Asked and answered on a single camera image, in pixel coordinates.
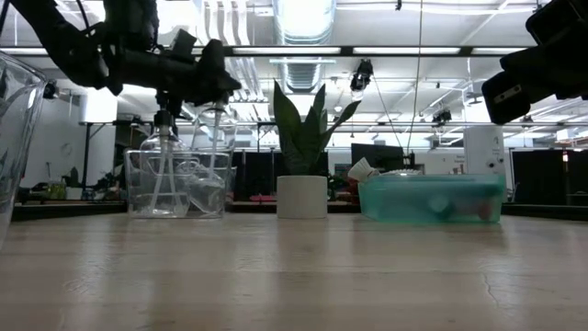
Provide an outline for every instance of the hanging cable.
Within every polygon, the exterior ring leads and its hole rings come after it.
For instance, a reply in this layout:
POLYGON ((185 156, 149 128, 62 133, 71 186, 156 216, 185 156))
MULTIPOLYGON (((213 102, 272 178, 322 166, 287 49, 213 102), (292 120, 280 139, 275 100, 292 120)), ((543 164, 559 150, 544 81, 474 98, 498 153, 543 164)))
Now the hanging cable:
POLYGON ((80 7, 80 12, 82 12, 82 18, 84 19, 85 29, 89 31, 90 22, 88 22, 88 16, 85 14, 84 6, 82 5, 82 0, 75 0, 75 2, 80 7))
POLYGON ((406 154, 408 155, 411 147, 411 139, 413 137, 414 120, 416 119, 416 104, 419 97, 419 79, 421 75, 421 47, 423 46, 423 7, 424 0, 421 0, 421 18, 419 22, 419 57, 416 63, 416 83, 414 83, 414 105, 413 105, 413 120, 411 121, 410 132, 408 133, 408 143, 406 144, 406 154))
POLYGON ((396 137, 396 141, 398 142, 398 147, 402 148, 401 140, 400 140, 400 138, 398 138, 398 133, 396 132, 396 129, 394 129, 394 123, 392 122, 392 119, 390 118, 390 114, 388 112, 388 109, 386 108, 386 103, 384 102, 384 97, 382 96, 381 92, 379 91, 378 79, 376 78, 375 74, 373 76, 374 76, 374 83, 376 83, 376 88, 378 90, 379 101, 382 102, 382 107, 384 108, 384 112, 386 113, 386 117, 388 118, 388 121, 390 122, 390 126, 392 127, 392 132, 394 132, 394 136, 396 137))

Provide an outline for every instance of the potted plant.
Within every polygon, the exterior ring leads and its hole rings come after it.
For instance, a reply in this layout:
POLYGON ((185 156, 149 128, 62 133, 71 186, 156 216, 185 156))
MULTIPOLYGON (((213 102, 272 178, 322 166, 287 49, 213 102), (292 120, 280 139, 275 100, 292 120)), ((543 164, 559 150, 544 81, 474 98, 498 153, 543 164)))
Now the potted plant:
POLYGON ((302 122, 296 106, 274 82, 274 116, 279 130, 279 145, 290 176, 277 178, 277 217, 320 219, 327 216, 327 178, 316 176, 319 157, 334 130, 349 120, 360 101, 348 105, 331 128, 327 128, 324 109, 325 86, 314 98, 302 122))

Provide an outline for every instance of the snake plant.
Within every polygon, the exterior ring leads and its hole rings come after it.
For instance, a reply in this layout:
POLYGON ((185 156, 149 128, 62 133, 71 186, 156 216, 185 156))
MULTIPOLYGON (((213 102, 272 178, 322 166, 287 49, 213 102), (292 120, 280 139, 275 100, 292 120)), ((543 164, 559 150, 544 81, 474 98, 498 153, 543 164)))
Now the snake plant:
POLYGON ((314 97, 306 119, 279 84, 274 82, 274 117, 279 131, 279 146, 291 175, 316 175, 322 151, 331 140, 334 130, 351 119, 360 101, 349 104, 331 128, 327 128, 327 110, 324 108, 325 86, 314 97))

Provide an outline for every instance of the office desk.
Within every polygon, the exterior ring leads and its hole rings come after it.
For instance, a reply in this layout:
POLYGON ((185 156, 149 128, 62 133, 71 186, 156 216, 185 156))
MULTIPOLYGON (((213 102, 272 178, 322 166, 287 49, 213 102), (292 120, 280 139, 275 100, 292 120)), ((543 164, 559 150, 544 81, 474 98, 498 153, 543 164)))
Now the office desk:
POLYGON ((14 223, 0 329, 585 330, 588 223, 14 223))

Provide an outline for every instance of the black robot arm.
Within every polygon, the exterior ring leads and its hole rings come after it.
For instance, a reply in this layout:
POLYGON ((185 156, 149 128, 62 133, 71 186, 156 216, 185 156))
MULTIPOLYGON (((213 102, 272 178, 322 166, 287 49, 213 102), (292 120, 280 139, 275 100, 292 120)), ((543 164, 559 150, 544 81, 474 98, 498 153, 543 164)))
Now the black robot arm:
POLYGON ((241 88, 225 71, 220 41, 211 40, 199 62, 192 55, 196 38, 183 30, 170 48, 157 45, 155 0, 104 0, 105 21, 84 31, 67 22, 53 0, 11 3, 55 64, 80 86, 107 87, 114 95, 125 84, 155 88, 174 100, 173 115, 181 101, 198 106, 241 88))

